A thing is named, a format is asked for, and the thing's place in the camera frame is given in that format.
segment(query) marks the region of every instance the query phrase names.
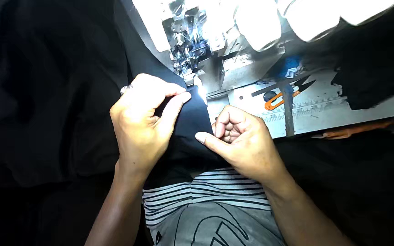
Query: left hand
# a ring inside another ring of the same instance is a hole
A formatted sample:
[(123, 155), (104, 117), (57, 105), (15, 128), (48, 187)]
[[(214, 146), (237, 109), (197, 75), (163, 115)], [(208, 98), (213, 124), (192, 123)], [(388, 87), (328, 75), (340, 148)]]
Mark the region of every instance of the left hand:
[[(177, 116), (191, 94), (148, 74), (137, 75), (132, 86), (110, 109), (119, 147), (115, 171), (145, 181), (167, 150)], [(170, 96), (162, 117), (155, 116), (155, 109)]]

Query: forearm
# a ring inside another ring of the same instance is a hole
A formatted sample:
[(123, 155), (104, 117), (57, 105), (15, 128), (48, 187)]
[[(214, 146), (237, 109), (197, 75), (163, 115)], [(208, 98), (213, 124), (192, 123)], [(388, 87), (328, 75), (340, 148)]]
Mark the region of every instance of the forearm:
[(278, 227), (289, 246), (352, 246), (287, 171), (275, 182), (263, 183)]
[(139, 227), (143, 184), (141, 180), (120, 176), (116, 172), (86, 246), (134, 244)]

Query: hand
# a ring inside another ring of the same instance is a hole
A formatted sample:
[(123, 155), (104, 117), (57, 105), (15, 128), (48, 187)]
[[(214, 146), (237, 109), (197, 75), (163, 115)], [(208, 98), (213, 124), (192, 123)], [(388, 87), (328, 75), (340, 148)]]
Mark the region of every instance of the hand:
[[(137, 75), (132, 86), (110, 109), (119, 147), (115, 170), (145, 181), (167, 150), (177, 116), (191, 94), (179, 85), (147, 74)], [(155, 116), (155, 109), (170, 96), (174, 97), (162, 117)]]
[(197, 140), (222, 156), (238, 173), (262, 184), (285, 174), (264, 121), (233, 106), (226, 106), (212, 125), (214, 136), (198, 132)]

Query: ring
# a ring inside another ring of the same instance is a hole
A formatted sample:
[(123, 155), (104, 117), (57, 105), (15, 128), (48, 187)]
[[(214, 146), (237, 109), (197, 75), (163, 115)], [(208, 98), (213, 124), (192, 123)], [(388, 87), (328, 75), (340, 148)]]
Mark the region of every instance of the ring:
[(121, 95), (123, 95), (124, 92), (126, 92), (128, 89), (131, 89), (131, 88), (133, 88), (132, 85), (126, 85), (126, 86), (122, 87), (119, 92), (121, 93)]

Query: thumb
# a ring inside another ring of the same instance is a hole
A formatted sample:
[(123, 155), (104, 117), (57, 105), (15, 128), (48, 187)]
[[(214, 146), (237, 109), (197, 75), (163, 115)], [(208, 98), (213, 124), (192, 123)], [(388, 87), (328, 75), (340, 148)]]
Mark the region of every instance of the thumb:
[(213, 152), (219, 154), (224, 159), (229, 158), (232, 151), (232, 146), (227, 142), (224, 142), (215, 137), (214, 135), (206, 132), (198, 132), (196, 133), (195, 137), (199, 142), (204, 144)]
[(177, 117), (184, 103), (191, 99), (189, 92), (183, 92), (177, 96), (171, 98), (162, 111), (162, 117), (159, 119), (157, 128), (161, 134), (171, 135), (174, 124), (176, 123)]

